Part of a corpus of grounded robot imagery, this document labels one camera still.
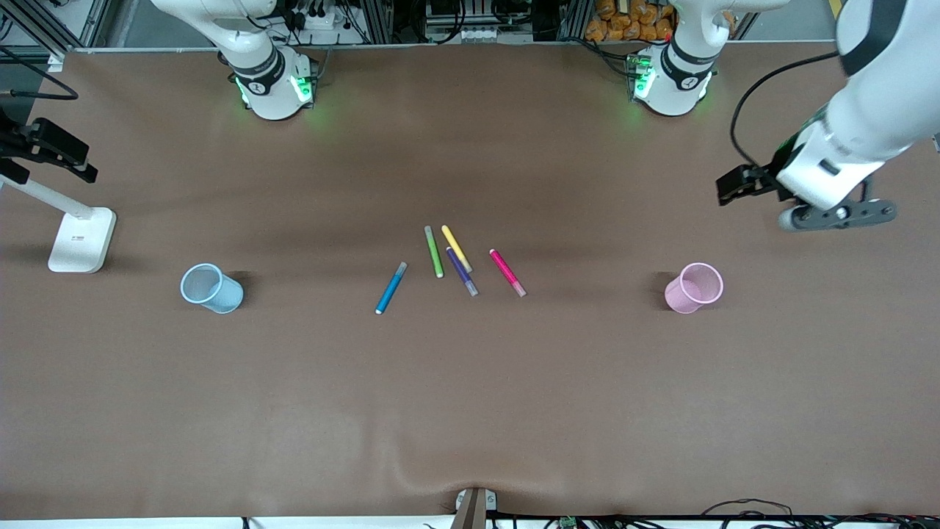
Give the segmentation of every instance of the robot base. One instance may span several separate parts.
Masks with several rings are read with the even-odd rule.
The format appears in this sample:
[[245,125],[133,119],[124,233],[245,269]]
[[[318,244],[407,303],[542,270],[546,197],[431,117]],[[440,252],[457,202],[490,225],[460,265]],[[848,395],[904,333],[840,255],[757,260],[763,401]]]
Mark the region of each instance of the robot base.
[[317,63],[310,57],[288,47],[279,47],[284,55],[284,74],[272,86],[267,95],[256,95],[242,89],[245,108],[250,108],[265,120],[285,120],[301,108],[313,106],[317,91]]
[[680,90],[675,81],[666,76],[663,70],[662,54],[665,45],[654,45],[637,54],[640,65],[635,70],[639,77],[633,81],[632,95],[657,114],[681,116],[687,114],[696,103],[705,97],[705,88],[712,79],[709,73],[697,86],[689,90]]

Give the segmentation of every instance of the marker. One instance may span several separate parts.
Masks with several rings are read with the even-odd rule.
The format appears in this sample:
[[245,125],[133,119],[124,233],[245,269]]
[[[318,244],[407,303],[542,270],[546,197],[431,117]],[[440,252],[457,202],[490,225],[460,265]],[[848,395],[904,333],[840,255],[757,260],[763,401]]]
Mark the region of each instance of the marker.
[[503,273],[503,277],[506,278],[506,281],[509,281],[512,288],[516,289],[516,294],[518,294],[519,297],[525,296],[525,288],[523,288],[523,285],[516,279],[516,275],[512,273],[512,269],[509,268],[509,265],[503,260],[503,256],[499,255],[499,252],[495,249],[491,249],[490,257],[493,258],[493,262],[499,267],[499,271]]
[[379,299],[379,304],[375,307],[376,314],[384,313],[385,309],[388,308],[388,302],[392,300],[395,289],[399,288],[401,276],[405,275],[405,268],[407,267],[408,264],[405,262],[399,264],[399,270],[395,272],[395,275],[392,276],[392,280],[388,282],[388,286],[385,287],[385,293],[382,294],[382,299]]
[[441,226],[441,232],[444,232],[444,237],[447,239],[447,242],[450,243],[450,247],[454,248],[454,253],[457,254],[457,259],[460,259],[461,263],[463,263],[463,269],[466,270],[466,273],[469,274],[473,272],[473,266],[467,261],[467,256],[463,255],[461,245],[457,244],[457,239],[454,238],[454,234],[450,232],[450,228],[447,227],[447,224]]
[[441,255],[437,253],[437,243],[434,242],[434,232],[431,226],[424,227],[424,236],[428,239],[428,251],[431,253],[431,260],[434,262],[434,275],[437,279],[444,277],[444,266],[441,264]]
[[470,293],[470,296],[476,296],[479,294],[477,292],[477,286],[473,284],[473,280],[470,279],[470,276],[467,275],[467,271],[463,269],[463,264],[461,260],[457,257],[457,252],[454,251],[454,248],[447,247],[447,257],[450,258],[450,262],[454,264],[454,268],[457,268],[457,275],[461,277],[461,281],[467,287],[467,292]]

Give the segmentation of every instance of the white lamp base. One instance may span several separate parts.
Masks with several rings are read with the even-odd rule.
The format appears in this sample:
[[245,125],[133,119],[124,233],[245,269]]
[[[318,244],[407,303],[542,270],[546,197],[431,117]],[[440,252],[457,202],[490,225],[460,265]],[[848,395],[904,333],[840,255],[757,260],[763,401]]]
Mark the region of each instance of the white lamp base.
[[104,265],[118,216],[108,208],[91,208],[91,218],[65,214],[55,236],[49,269],[60,274],[92,274]]

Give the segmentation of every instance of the blue marker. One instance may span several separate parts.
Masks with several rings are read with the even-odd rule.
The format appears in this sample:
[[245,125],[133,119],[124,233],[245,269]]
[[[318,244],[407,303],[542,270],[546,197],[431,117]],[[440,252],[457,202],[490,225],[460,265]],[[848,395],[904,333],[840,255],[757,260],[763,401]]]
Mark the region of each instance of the blue marker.
[[379,304],[375,307],[376,314],[384,313],[385,309],[388,308],[388,302],[392,300],[395,289],[399,288],[401,276],[405,275],[405,268],[407,267],[408,264],[405,262],[399,264],[399,270],[395,272],[395,275],[392,276],[392,280],[388,282],[388,286],[385,287],[385,293],[382,294],[382,299],[379,299]]
[[479,292],[477,292],[477,286],[473,284],[473,280],[470,279],[470,275],[467,274],[467,271],[463,268],[461,260],[458,259],[457,254],[454,253],[454,248],[447,247],[447,257],[449,257],[450,262],[454,264],[454,268],[457,268],[457,275],[461,277],[461,281],[466,285],[467,292],[470,293],[470,296],[479,294]]

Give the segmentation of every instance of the green marker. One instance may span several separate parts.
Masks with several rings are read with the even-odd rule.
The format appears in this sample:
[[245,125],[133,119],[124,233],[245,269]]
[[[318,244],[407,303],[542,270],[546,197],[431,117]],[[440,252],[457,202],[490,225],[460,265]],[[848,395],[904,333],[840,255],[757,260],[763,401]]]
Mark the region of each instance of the green marker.
[[428,239],[428,251],[431,253],[431,260],[434,261],[434,274],[441,279],[444,277],[444,267],[441,266],[441,255],[437,253],[437,243],[434,242],[434,232],[431,226],[424,227],[424,236]]

